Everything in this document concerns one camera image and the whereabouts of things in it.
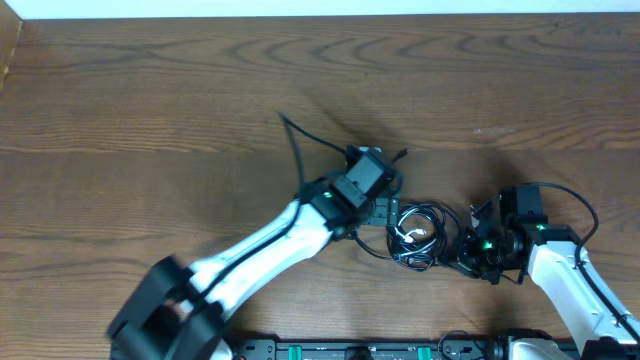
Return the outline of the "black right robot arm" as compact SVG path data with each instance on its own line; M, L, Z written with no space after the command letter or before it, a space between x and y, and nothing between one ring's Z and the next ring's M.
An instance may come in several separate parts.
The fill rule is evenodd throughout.
M550 223L544 183L512 186L471 211L471 227L442 260L461 274L496 285L507 272L529 277L553 304L583 359L636 359L639 320L593 266L568 225Z

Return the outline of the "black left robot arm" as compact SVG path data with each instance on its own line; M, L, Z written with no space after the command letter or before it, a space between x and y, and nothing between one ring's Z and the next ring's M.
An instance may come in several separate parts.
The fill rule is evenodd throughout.
M106 330L114 359L233 359L229 322L254 293L366 223L402 183L377 148L349 147L345 171L302 185L273 221L188 266L154 264Z

